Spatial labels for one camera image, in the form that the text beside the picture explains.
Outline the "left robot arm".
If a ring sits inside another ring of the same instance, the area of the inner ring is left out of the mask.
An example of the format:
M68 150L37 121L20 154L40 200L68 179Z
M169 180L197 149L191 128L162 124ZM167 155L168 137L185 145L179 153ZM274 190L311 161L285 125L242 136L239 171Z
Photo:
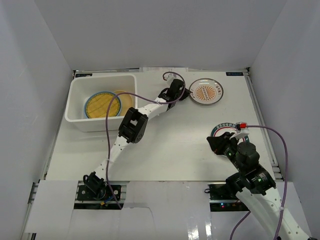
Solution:
M137 144L144 136L147 123L152 118L173 108L177 101L187 98L190 91L185 81L177 78L168 80L170 86L160 92L158 97L140 108L130 107L118 128L118 136L113 145L108 145L106 159L90 175L83 176L86 192L95 200L101 200L107 193L109 168L129 144Z

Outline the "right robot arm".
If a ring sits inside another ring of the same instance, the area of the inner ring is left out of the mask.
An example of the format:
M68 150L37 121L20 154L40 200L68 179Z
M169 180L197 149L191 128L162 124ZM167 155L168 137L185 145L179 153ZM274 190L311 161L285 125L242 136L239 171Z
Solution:
M229 198L239 199L272 240L312 239L285 207L285 197L280 196L276 182L259 163L253 143L239 142L232 132L209 136L207 141L216 155L228 158L237 169L225 180L223 191Z

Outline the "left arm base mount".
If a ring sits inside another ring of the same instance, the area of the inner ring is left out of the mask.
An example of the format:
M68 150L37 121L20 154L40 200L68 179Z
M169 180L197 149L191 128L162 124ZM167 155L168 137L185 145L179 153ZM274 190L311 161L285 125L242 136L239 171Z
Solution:
M97 193L89 190L83 183L77 187L74 201L75 210L120 210L116 201L121 207L124 205L124 197L126 195L125 187L119 184L111 185L113 196L110 188L105 186Z

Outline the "yellow plastic plate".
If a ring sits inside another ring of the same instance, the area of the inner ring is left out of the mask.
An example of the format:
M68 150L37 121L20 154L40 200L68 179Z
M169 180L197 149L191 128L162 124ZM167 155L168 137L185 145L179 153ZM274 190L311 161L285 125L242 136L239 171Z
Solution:
M133 99L129 94L118 95L111 104L109 114L112 117L124 116L132 106Z

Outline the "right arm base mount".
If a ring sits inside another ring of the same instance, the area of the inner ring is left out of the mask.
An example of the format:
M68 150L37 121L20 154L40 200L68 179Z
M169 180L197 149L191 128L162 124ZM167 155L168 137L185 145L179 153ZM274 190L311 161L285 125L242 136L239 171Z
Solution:
M204 190L209 197L210 211L214 212L247 212L249 209L237 197L231 195L225 182L209 183Z

